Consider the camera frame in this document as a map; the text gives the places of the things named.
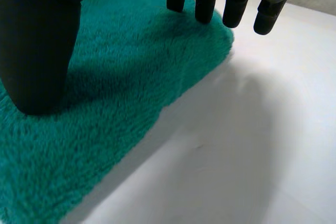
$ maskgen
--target teal fluffy mat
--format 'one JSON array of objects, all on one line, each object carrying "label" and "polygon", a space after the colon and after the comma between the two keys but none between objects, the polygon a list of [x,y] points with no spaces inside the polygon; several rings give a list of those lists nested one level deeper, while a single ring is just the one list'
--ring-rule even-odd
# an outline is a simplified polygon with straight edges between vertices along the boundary
[{"label": "teal fluffy mat", "polygon": [[232,42],[218,14],[194,19],[193,0],[183,14],[165,0],[85,0],[57,114],[22,115],[0,84],[0,218],[58,222]]}]

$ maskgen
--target fluffy fabric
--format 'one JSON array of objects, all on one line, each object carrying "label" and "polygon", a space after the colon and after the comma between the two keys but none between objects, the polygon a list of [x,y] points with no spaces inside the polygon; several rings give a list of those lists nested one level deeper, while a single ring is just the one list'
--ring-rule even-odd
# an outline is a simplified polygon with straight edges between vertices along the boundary
[{"label": "fluffy fabric", "polygon": [[0,84],[0,216],[54,223],[78,205],[174,102],[228,55],[232,32],[165,0],[85,0],[56,114],[19,113]]}]

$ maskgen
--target white surface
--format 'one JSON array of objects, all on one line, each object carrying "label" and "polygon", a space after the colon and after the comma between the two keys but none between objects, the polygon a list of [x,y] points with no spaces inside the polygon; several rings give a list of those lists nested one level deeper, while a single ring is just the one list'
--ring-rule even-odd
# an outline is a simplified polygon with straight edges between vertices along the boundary
[{"label": "white surface", "polygon": [[336,17],[286,5],[263,37],[259,2],[232,59],[165,109],[63,223],[336,223]]}]

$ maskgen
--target green rug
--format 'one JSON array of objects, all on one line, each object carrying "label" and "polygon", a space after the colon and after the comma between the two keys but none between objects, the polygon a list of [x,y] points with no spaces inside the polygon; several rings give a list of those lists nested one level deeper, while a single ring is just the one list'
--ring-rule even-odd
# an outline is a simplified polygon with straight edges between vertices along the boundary
[{"label": "green rug", "polygon": [[218,66],[232,32],[194,1],[85,0],[59,112],[27,117],[0,84],[0,218],[55,223],[134,147],[161,109]]}]

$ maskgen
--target white table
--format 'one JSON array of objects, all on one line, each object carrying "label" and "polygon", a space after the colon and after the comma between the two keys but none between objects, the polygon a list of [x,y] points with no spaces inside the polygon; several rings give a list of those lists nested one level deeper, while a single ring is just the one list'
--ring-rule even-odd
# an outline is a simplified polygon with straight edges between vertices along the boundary
[{"label": "white table", "polygon": [[[336,223],[336,17],[286,5],[172,106],[63,223]],[[225,0],[217,0],[222,13]]]}]

